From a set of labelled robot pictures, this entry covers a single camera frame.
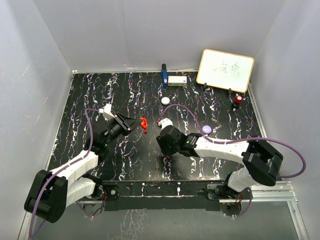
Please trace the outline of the red earbud charging case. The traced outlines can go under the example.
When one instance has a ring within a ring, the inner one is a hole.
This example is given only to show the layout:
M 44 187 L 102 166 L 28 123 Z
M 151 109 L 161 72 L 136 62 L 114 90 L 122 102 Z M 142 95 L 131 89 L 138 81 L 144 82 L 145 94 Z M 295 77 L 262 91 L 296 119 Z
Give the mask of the red earbud charging case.
M 140 123 L 140 127 L 142 128 L 142 130 L 147 130 L 148 128 L 148 123 L 147 123 L 147 119 L 145 117 L 140 117 L 141 123 Z

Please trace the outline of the white earbud charging case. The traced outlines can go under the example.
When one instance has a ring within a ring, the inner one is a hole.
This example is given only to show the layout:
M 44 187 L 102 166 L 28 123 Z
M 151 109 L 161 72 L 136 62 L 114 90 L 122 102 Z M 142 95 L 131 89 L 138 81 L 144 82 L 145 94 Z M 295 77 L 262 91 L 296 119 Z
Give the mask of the white earbud charging case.
M 169 97 L 162 97 L 161 98 L 161 104 L 164 105 L 164 106 L 167 106 L 170 104 L 170 98 Z

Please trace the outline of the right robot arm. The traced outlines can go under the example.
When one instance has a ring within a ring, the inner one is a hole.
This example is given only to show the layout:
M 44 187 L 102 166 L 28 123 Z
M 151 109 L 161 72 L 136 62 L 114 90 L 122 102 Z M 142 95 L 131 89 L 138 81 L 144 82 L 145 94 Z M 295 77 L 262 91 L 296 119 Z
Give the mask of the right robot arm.
M 185 157 L 213 157 L 241 164 L 243 167 L 229 173 L 221 185 L 204 189 L 214 199 L 236 199 L 243 190 L 255 185 L 275 186 L 283 162 L 283 155 L 263 139 L 232 142 L 199 133 L 185 135 L 167 125 L 156 141 L 165 157 L 179 153 Z

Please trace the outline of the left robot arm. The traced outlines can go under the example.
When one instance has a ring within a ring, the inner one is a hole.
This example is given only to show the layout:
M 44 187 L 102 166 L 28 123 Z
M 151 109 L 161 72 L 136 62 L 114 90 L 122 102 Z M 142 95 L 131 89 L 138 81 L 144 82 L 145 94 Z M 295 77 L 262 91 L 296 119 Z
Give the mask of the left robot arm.
M 97 200 L 103 195 L 102 185 L 85 174 L 106 158 L 110 143 L 119 136 L 127 136 L 137 127 L 146 132 L 148 127 L 144 117 L 130 118 L 116 113 L 107 119 L 106 129 L 92 131 L 79 155 L 60 167 L 40 170 L 35 175 L 24 203 L 25 211 L 55 223 L 69 205 L 87 196 Z

